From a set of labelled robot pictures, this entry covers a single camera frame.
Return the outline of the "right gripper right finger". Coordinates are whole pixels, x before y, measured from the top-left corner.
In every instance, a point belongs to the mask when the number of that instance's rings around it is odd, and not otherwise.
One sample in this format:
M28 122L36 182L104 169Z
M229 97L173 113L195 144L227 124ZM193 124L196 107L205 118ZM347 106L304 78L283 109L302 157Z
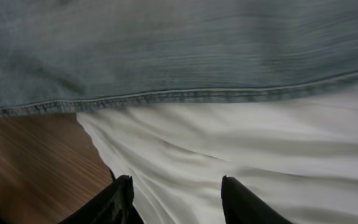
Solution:
M234 177L223 177L221 199L227 224L292 224Z

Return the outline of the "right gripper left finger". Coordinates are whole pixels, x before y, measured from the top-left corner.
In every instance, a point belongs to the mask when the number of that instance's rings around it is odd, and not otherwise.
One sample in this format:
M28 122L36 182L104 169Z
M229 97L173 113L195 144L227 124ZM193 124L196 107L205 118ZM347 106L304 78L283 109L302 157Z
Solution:
M122 175L59 224L144 224L133 200L132 177Z

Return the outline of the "light blue denim shorts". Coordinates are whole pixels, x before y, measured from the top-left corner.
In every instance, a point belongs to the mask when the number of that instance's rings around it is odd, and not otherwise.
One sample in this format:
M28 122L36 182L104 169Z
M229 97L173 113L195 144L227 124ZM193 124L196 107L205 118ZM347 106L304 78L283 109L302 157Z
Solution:
M358 0L0 0L0 116L358 83Z

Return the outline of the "white t-shirt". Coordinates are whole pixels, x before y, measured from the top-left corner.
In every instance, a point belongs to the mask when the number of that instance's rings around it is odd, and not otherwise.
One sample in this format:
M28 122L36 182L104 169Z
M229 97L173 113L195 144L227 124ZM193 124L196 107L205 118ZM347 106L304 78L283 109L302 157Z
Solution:
M273 103L78 113L145 223L223 223L234 177L293 223L358 223L358 85Z

